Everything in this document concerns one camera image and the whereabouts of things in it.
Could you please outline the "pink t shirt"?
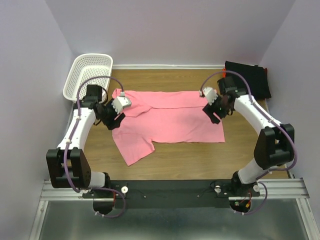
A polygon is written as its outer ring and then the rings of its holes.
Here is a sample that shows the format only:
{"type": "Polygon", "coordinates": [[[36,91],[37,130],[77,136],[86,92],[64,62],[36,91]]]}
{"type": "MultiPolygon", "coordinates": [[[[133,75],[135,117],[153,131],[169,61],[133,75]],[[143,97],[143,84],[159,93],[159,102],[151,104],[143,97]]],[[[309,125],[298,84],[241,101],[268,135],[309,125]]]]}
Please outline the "pink t shirt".
{"type": "Polygon", "coordinates": [[[223,124],[203,112],[207,104],[198,91],[133,91],[125,96],[131,107],[123,112],[112,137],[125,163],[131,166],[155,151],[153,143],[223,143],[223,124]]]}

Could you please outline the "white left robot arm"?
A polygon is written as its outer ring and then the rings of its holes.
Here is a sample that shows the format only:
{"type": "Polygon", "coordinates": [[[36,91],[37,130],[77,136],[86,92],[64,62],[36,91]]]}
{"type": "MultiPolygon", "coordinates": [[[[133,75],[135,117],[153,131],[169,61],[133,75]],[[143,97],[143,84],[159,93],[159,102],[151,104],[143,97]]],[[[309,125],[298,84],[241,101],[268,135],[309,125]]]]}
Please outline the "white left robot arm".
{"type": "Polygon", "coordinates": [[[110,177],[106,172],[94,172],[87,161],[84,146],[91,127],[96,120],[109,130],[120,127],[124,109],[131,106],[131,100],[124,89],[108,103],[103,102],[104,87],[83,83],[75,93],[73,118],[63,140],[55,149],[46,153],[46,162],[52,187],[71,188],[79,193],[93,189],[101,198],[111,191],[110,177]]]}

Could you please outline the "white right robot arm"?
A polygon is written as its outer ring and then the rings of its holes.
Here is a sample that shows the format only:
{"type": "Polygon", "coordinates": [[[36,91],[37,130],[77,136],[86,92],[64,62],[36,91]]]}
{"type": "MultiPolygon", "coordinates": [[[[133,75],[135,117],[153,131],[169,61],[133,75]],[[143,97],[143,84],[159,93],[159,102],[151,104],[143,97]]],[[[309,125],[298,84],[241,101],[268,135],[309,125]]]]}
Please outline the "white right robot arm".
{"type": "Polygon", "coordinates": [[[253,159],[243,168],[234,172],[229,189],[241,196],[253,189],[257,181],[273,171],[283,171],[283,165],[297,162],[295,129],[273,118],[255,100],[249,85],[237,88],[231,77],[218,80],[219,93],[212,87],[201,85],[199,95],[207,100],[202,109],[213,124],[233,112],[240,113],[256,131],[258,138],[253,159]]]}

